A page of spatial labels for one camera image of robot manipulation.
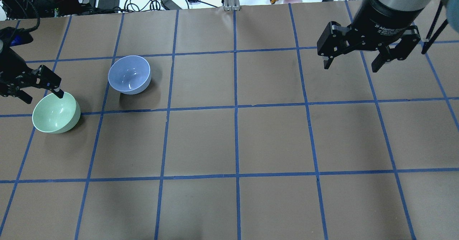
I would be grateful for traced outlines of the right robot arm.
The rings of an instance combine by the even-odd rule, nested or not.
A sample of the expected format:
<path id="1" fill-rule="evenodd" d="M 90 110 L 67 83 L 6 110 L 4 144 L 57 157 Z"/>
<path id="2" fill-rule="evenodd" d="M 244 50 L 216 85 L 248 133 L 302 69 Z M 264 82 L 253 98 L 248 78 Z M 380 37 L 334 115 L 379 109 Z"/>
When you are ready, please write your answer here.
<path id="1" fill-rule="evenodd" d="M 317 41 L 317 54 L 330 68 L 333 60 L 352 51 L 378 51 L 372 71 L 387 62 L 405 60 L 421 40 L 415 18 L 431 0 L 362 0 L 354 20 L 346 27 L 331 21 Z M 441 0 L 446 21 L 458 31 L 458 0 Z"/>

